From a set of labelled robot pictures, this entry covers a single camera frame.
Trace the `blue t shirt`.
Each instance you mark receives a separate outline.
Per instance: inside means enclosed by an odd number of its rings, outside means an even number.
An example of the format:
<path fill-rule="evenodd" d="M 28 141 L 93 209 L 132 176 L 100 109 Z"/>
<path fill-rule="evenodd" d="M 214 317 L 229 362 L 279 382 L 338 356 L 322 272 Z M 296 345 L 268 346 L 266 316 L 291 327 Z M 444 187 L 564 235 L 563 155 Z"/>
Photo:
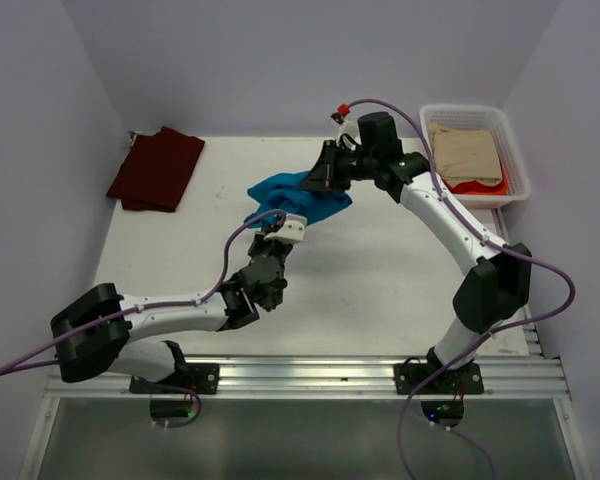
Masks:
<path fill-rule="evenodd" d="M 314 192 L 299 189 L 307 171 L 298 173 L 279 173 L 270 176 L 247 189 L 247 195 L 259 206 L 248 215 L 244 222 L 266 211 L 280 209 L 287 213 L 300 215 L 313 225 L 336 215 L 353 204 L 345 192 Z"/>

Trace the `white plastic basket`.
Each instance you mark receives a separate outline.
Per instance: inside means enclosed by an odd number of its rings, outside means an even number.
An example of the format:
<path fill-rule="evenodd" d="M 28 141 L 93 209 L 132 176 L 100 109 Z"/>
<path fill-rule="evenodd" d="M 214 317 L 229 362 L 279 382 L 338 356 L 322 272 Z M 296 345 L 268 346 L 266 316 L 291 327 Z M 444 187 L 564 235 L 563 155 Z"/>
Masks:
<path fill-rule="evenodd" d="M 503 111 L 431 104 L 420 109 L 420 122 L 443 185 L 465 206 L 497 209 L 529 198 L 523 157 Z"/>

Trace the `metal corner bracket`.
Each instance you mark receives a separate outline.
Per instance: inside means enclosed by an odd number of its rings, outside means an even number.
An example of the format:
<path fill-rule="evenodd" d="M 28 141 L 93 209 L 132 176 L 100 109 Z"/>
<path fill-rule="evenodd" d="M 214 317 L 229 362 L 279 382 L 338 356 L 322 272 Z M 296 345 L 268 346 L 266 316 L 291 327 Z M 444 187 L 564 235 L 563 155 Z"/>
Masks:
<path fill-rule="evenodd" d="M 134 145 L 134 143 L 139 135 L 140 135 L 140 133 L 137 131 L 129 132 L 129 147 L 132 147 Z"/>

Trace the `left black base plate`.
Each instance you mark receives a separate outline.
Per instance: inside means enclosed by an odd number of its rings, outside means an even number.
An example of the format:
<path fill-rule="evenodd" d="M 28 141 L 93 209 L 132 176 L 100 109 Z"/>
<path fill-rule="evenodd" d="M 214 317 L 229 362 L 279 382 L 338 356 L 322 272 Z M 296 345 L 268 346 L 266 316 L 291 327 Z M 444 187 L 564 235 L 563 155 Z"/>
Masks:
<path fill-rule="evenodd" d="M 157 383 L 133 377 L 129 385 L 132 394 L 189 394 L 215 395 L 220 379 L 217 363 L 188 363 L 187 366 Z"/>

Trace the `beige folded t shirt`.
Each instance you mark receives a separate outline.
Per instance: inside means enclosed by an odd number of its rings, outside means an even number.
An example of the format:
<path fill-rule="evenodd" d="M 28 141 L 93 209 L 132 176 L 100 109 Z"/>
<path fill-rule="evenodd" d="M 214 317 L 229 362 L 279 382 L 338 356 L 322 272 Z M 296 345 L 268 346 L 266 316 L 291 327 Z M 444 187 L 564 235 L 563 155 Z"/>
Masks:
<path fill-rule="evenodd" d="M 432 122 L 428 137 L 440 177 L 452 185 L 477 180 L 486 185 L 501 181 L 500 158 L 488 130 L 460 130 Z"/>

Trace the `red orange t shirt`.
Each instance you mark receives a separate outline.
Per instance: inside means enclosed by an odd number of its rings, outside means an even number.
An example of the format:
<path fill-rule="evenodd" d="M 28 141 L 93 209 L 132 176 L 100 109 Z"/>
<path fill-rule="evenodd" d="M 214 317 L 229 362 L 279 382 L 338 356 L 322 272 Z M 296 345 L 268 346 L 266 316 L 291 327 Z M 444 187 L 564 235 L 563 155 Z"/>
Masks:
<path fill-rule="evenodd" d="M 509 182 L 504 169 L 504 164 L 499 162 L 501 170 L 501 181 L 494 185 L 486 185 L 480 183 L 477 180 L 466 181 L 452 185 L 445 181 L 444 184 L 454 194 L 459 195 L 492 195 L 492 196 L 505 196 L 508 192 Z"/>

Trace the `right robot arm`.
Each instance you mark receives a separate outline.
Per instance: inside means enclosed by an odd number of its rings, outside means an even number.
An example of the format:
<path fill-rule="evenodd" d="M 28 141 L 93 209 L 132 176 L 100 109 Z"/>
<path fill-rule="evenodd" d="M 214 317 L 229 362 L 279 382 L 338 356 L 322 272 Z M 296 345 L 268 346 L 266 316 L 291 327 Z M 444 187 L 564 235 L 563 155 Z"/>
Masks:
<path fill-rule="evenodd" d="M 518 243 L 505 254 L 505 240 L 492 234 L 453 195 L 438 191 L 430 164 L 407 153 L 393 117 L 374 112 L 357 121 L 360 141 L 324 142 L 318 160 L 300 187 L 312 192 L 344 192 L 354 181 L 369 180 L 413 213 L 456 261 L 464 280 L 453 297 L 455 317 L 434 345 L 425 369 L 431 389 L 448 392 L 474 354 L 470 346 L 492 327 L 512 318 L 529 299 L 531 266 L 528 248 Z"/>

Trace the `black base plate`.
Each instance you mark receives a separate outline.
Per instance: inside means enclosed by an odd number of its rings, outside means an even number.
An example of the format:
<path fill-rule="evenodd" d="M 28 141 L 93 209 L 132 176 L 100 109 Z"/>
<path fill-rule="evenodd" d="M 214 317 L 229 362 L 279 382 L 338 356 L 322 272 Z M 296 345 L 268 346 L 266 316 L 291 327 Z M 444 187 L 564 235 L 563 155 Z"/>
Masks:
<path fill-rule="evenodd" d="M 393 379 L 398 395 L 481 395 L 485 393 L 480 367 L 471 361 L 458 368 L 446 370 L 418 386 L 433 375 L 438 366 L 421 358 L 410 357 L 393 365 Z"/>
<path fill-rule="evenodd" d="M 132 394 L 189 394 L 215 395 L 220 379 L 217 363 L 188 363 L 187 366 L 157 383 L 133 377 L 129 385 Z"/>

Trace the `aluminium mounting rail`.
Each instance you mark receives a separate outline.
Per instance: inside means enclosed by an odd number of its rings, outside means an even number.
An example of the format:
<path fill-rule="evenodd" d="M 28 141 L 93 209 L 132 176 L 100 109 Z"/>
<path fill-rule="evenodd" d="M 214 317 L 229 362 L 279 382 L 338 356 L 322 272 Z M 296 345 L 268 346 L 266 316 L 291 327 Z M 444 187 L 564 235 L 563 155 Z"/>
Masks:
<path fill-rule="evenodd" d="M 214 399 L 402 400 L 396 356 L 199 356 L 187 362 L 217 367 Z M 540 356 L 482 356 L 443 397 L 466 400 L 569 399 L 562 364 Z"/>

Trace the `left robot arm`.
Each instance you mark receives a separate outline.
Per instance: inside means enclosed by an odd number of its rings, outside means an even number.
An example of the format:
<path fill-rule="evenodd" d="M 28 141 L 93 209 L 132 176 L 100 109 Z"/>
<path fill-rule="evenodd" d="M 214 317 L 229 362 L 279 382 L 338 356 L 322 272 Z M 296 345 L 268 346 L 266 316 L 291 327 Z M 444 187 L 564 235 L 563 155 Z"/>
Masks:
<path fill-rule="evenodd" d="M 285 260 L 301 230 L 258 231 L 249 263 L 207 295 L 124 295 L 112 283 L 93 287 L 50 322 L 61 378 L 77 383 L 105 372 L 142 377 L 165 392 L 188 379 L 184 355 L 168 335 L 241 329 L 283 301 Z"/>

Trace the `folded maroon t shirt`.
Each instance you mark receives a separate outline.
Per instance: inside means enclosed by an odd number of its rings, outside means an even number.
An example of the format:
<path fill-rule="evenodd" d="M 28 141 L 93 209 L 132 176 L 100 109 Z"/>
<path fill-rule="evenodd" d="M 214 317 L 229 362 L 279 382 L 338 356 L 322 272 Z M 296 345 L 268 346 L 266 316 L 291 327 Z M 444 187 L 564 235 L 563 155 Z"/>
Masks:
<path fill-rule="evenodd" d="M 138 135 L 106 196 L 124 210 L 173 213 L 204 147 L 204 140 L 166 126 Z"/>

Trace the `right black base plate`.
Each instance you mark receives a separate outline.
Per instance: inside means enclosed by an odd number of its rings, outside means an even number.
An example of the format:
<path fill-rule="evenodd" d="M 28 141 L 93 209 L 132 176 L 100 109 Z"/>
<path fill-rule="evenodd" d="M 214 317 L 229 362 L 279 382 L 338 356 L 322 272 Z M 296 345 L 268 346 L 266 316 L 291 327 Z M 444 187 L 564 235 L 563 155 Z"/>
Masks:
<path fill-rule="evenodd" d="M 398 395 L 481 395 L 485 393 L 480 367 L 471 361 L 458 368 L 446 370 L 418 386 L 433 375 L 438 366 L 421 358 L 410 357 L 393 365 L 393 379 Z"/>

